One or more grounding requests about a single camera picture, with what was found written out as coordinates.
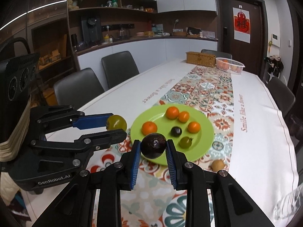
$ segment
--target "plate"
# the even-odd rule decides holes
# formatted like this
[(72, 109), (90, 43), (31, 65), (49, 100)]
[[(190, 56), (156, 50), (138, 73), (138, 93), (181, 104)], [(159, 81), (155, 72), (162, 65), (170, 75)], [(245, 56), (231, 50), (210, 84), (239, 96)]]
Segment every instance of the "plate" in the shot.
[[(180, 112), (189, 112), (189, 120), (186, 123), (181, 123), (178, 119), (169, 120), (166, 118), (165, 112), (167, 108), (171, 106), (177, 107)], [(142, 141), (144, 135), (141, 132), (141, 128), (142, 125), (147, 121), (154, 122), (158, 127), (157, 132), (164, 135), (167, 140), (172, 139), (174, 141), (176, 150), (183, 152), (188, 161), (195, 161), (204, 156), (205, 153), (210, 149), (214, 140), (214, 128), (204, 113), (186, 105), (166, 104), (154, 106), (141, 113), (136, 118), (131, 127), (131, 142), (134, 142), (136, 139)], [(196, 134), (192, 134), (187, 131), (187, 125), (192, 121), (196, 121), (201, 125), (201, 130)], [(173, 137), (170, 135), (170, 131), (174, 126), (178, 126), (182, 129), (182, 134), (180, 137)], [(179, 141), (185, 136), (193, 138), (192, 145), (187, 149), (183, 149), (179, 146)], [(152, 161), (153, 163), (167, 166), (165, 152), (156, 159), (146, 159)]]

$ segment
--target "orange tomato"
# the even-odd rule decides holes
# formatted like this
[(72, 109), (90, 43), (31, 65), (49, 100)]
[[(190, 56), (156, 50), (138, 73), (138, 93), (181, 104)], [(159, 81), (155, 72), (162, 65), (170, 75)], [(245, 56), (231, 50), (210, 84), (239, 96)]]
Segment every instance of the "orange tomato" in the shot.
[(176, 107), (169, 107), (165, 113), (166, 117), (170, 120), (174, 120), (179, 115), (179, 109)]
[(189, 112), (182, 111), (181, 113), (179, 113), (178, 120), (181, 123), (186, 123), (189, 120)]
[(142, 125), (142, 129), (141, 129), (143, 135), (148, 135), (150, 133), (157, 132), (157, 130), (158, 130), (157, 125), (154, 122), (151, 122), (151, 121), (145, 122)]
[(190, 133), (197, 133), (199, 130), (201, 129), (201, 126), (198, 122), (190, 122), (187, 126), (187, 130), (190, 132)]

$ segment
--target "white tablecloth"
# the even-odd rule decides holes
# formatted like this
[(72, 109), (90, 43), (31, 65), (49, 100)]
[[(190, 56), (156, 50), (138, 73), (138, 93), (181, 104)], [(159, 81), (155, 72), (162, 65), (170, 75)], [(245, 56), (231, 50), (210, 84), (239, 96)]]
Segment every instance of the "white tablecloth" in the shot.
[[(152, 107), (194, 67), (184, 60), (164, 63), (110, 89), (80, 110), (86, 115), (119, 114), (131, 127), (140, 113)], [(247, 72), (232, 75), (232, 85), (234, 141), (229, 173), (276, 227), (286, 226), (290, 219), (274, 221), (272, 210), (281, 197), (298, 185), (294, 146), (287, 126), (281, 111), (257, 76)], [(50, 141), (72, 142), (82, 134), (104, 130), (67, 128), (47, 137)], [(41, 195), (22, 192), (32, 221), (41, 215), (65, 185), (45, 189)]]

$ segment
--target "light strip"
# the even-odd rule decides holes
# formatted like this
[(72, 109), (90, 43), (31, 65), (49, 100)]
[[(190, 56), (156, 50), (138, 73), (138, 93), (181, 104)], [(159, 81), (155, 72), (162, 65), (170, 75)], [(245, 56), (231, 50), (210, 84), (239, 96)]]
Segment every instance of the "light strip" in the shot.
[(43, 6), (41, 6), (41, 7), (34, 8), (34, 9), (32, 9), (32, 10), (26, 12), (26, 13), (23, 13), (23, 14), (19, 15), (18, 17), (14, 18), (14, 19), (11, 20), (10, 22), (8, 22), (6, 25), (2, 26), (2, 27), (0, 28), (0, 31), (1, 31), (4, 27), (6, 27), (7, 25), (9, 25), (10, 23), (14, 22), (16, 19), (19, 19), (20, 17), (22, 17), (23, 15), (26, 15), (27, 13), (33, 12), (33, 11), (39, 9), (39, 8), (43, 8), (43, 7), (46, 7), (46, 6), (50, 6), (50, 5), (54, 5), (54, 4), (61, 3), (61, 2), (66, 2), (66, 1), (67, 1), (67, 0), (62, 0), (62, 1), (53, 2), (53, 3), (50, 3), (50, 4), (43, 5)]

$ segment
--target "patterned table runner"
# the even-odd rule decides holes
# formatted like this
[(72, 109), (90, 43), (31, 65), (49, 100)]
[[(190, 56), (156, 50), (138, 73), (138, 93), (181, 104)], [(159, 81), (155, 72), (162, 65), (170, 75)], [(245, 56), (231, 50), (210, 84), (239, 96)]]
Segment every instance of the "patterned table runner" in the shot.
[[(228, 170), (234, 130), (234, 103), (230, 73), (217, 68), (196, 66), (169, 90), (156, 104), (178, 103), (203, 112), (212, 122), (215, 138), (210, 150), (195, 164), (205, 170), (216, 159), (222, 159)], [(131, 150), (128, 136), (123, 143), (112, 145), (89, 170), (104, 170)], [(175, 191), (167, 166), (140, 160), (137, 184), (133, 191), (121, 192), (123, 227), (184, 227), (186, 191)], [(213, 207), (209, 191), (210, 216)]]

